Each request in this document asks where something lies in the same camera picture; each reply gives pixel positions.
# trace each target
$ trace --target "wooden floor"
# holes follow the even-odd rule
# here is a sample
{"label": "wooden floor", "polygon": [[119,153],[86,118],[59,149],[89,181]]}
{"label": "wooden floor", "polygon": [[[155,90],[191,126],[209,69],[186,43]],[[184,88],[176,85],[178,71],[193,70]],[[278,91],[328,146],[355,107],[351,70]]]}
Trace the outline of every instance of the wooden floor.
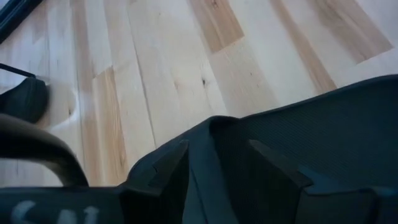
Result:
{"label": "wooden floor", "polygon": [[[38,124],[91,185],[116,185],[148,152],[217,115],[243,117],[398,73],[396,0],[45,0],[0,61],[51,87]],[[0,72],[2,88],[22,78]],[[0,183],[59,185],[0,163]]]}

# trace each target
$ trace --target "black object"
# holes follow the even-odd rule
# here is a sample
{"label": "black object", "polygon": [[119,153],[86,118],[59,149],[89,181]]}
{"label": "black object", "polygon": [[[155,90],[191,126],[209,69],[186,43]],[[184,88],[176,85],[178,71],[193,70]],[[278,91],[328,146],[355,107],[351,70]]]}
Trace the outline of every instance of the black object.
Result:
{"label": "black object", "polygon": [[23,75],[26,78],[18,86],[0,95],[0,113],[30,123],[43,116],[49,104],[49,90],[34,74],[0,63],[0,69]]}
{"label": "black object", "polygon": [[397,223],[397,91],[389,75],[246,118],[209,118],[111,188],[84,187],[65,145],[0,116],[0,157],[58,164],[68,185],[0,190],[0,220]]}
{"label": "black object", "polygon": [[0,10],[0,44],[43,0],[9,0]]}

